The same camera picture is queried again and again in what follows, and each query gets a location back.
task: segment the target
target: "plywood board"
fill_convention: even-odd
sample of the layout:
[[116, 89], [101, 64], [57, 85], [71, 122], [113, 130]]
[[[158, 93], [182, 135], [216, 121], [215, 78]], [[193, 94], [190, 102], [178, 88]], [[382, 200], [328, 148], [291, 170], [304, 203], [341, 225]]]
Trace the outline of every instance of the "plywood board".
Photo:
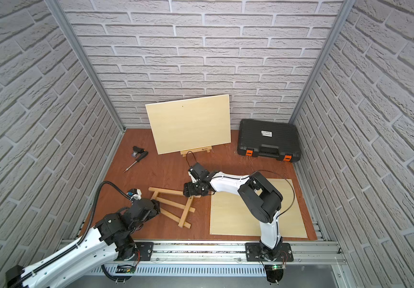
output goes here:
[[146, 104], [158, 154], [231, 142], [229, 95]]
[[[268, 180], [282, 194], [281, 210], [284, 211], [292, 203], [292, 188], [285, 179]], [[307, 237], [297, 199], [292, 208], [279, 217], [279, 231], [283, 237]], [[211, 197], [210, 234], [260, 236], [261, 230], [259, 221], [239, 195], [216, 192]]]

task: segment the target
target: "easel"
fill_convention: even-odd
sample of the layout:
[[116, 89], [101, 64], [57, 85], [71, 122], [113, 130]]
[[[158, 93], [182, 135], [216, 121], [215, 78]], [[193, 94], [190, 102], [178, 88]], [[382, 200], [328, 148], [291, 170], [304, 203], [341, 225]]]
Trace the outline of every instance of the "easel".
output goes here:
[[154, 199], [154, 200], [159, 201], [160, 203], [164, 203], [164, 204], [176, 207], [176, 208], [183, 209], [183, 214], [181, 215], [181, 218], [178, 218], [177, 216], [173, 215], [169, 211], [164, 210], [162, 208], [160, 209], [161, 214], [164, 214], [165, 216], [169, 217], [170, 219], [178, 222], [178, 227], [180, 227], [180, 228], [183, 228], [183, 227], [191, 228], [191, 224], [186, 222], [187, 213], [188, 212], [194, 213], [196, 211], [196, 208], [191, 207], [192, 200], [194, 199], [194, 197], [200, 198], [200, 196], [191, 196], [191, 197], [189, 197], [187, 199], [186, 205], [183, 205], [183, 204], [180, 204], [180, 203], [176, 203], [176, 202], [158, 197], [160, 193], [171, 194], [171, 195], [179, 195], [179, 196], [184, 197], [182, 191], [163, 189], [163, 188], [155, 188], [155, 187], [149, 187], [148, 190], [154, 192], [152, 194], [151, 200]]
[[187, 154], [189, 151], [191, 151], [192, 153], [194, 153], [194, 152], [202, 152], [202, 151], [207, 151], [207, 153], [210, 153], [210, 151], [213, 151], [213, 150], [212, 150], [212, 147], [211, 147], [211, 146], [206, 146], [206, 147], [202, 147], [202, 148], [196, 148], [196, 149], [183, 150], [183, 151], [180, 151], [180, 154], [181, 154], [183, 157], [186, 157], [186, 154]]

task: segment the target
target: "brick wall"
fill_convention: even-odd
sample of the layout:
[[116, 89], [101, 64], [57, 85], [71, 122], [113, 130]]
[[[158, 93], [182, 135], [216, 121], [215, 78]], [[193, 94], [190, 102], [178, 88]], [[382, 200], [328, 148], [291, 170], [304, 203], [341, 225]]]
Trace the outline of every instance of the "brick wall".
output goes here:
[[296, 124], [356, 284], [414, 287], [414, 1], [357, 0]]
[[342, 2], [62, 0], [127, 127], [145, 104], [231, 95], [231, 123], [287, 122]]
[[75, 234], [117, 135], [45, 3], [0, 0], [0, 287]]

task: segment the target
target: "brown wooden platform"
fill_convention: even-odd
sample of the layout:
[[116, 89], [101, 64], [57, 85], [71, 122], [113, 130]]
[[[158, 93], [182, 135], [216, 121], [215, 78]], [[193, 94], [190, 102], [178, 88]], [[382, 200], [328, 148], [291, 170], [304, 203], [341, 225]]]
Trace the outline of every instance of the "brown wooden platform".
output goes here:
[[[232, 142], [213, 146], [213, 153], [195, 153], [197, 161], [207, 170], [220, 170], [224, 173], [235, 175], [250, 174], [255, 170], [267, 169], [275, 171], [288, 179], [292, 179], [300, 211], [305, 223], [306, 240], [316, 240], [316, 233], [312, 225], [311, 217], [305, 205], [300, 185], [298, 184], [293, 165], [288, 162], [280, 162], [272, 158], [251, 158], [237, 155], [238, 131], [231, 131]], [[135, 164], [130, 170], [123, 171], [135, 161], [131, 157], [132, 147], [138, 146], [145, 148], [149, 154], [140, 163]], [[131, 188], [138, 188], [142, 192], [142, 197], [151, 198], [152, 192], [149, 187], [159, 187], [174, 190], [183, 190], [183, 184], [190, 181], [187, 174], [188, 159], [190, 164], [194, 164], [194, 157], [190, 153], [187, 158], [182, 157], [179, 152], [158, 155], [154, 139], [150, 129], [129, 129], [125, 132], [118, 151], [112, 161], [105, 180], [115, 183], [124, 192]], [[269, 178], [278, 178], [274, 174], [262, 172]], [[186, 202], [186, 198], [181, 196], [165, 195], [164, 198], [175, 202]], [[98, 200], [95, 212], [95, 222], [99, 221], [108, 213], [113, 213], [131, 203], [123, 198], [114, 188], [105, 185]], [[181, 216], [181, 210], [169, 205], [162, 204], [165, 210]], [[232, 236], [232, 235], [210, 235], [210, 196], [194, 199], [192, 207], [196, 208], [196, 213], [189, 213], [187, 222], [191, 223], [191, 228], [180, 228], [173, 220], [165, 216], [157, 216], [146, 222], [144, 227], [132, 234], [134, 239], [168, 239], [168, 240], [258, 240], [256, 236]], [[302, 238], [285, 238], [286, 240], [302, 240]]]

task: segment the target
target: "wood stick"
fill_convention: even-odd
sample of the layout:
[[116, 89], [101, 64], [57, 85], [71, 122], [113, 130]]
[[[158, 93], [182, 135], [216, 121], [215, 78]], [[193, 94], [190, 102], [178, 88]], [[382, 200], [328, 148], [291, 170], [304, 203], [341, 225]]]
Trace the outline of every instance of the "wood stick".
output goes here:
[[[158, 200], [160, 203], [164, 203], [164, 204], [174, 206], [174, 207], [180, 208], [180, 209], [184, 209], [186, 207], [186, 205], [176, 203], [176, 202], [173, 202], [173, 201], [170, 201], [170, 200], [167, 200], [167, 199], [164, 199], [164, 198], [160, 198], [160, 197], [156, 197], [156, 200]], [[196, 208], [192, 208], [192, 207], [189, 208], [189, 212], [194, 213], [195, 211], [196, 211]]]
[[183, 227], [184, 222], [186, 221], [187, 212], [189, 208], [191, 207], [191, 203], [193, 199], [194, 197], [192, 196], [187, 199], [186, 206], [184, 207], [184, 210], [183, 210], [183, 214], [181, 214], [180, 222], [178, 222], [178, 227]]
[[154, 193], [152, 193], [151, 200], [156, 199], [158, 194], [159, 194], [159, 191], [154, 191]]
[[[165, 216], [169, 217], [172, 220], [175, 220], [176, 222], [179, 222], [180, 221], [180, 218], [178, 218], [177, 216], [173, 215], [172, 213], [170, 213], [167, 210], [164, 210], [164, 209], [161, 208], [160, 209], [160, 213], [161, 214], [164, 214]], [[183, 226], [186, 227], [186, 228], [191, 228], [191, 224], [189, 224], [188, 222], [185, 222], [183, 224]]]
[[155, 187], [149, 187], [148, 188], [149, 191], [154, 191], [154, 192], [158, 192], [158, 193], [165, 193], [165, 194], [171, 194], [171, 195], [179, 195], [179, 196], [184, 196], [183, 195], [183, 191], [178, 191], [178, 190], [170, 190], [170, 189], [164, 189], [164, 188], [155, 188]]

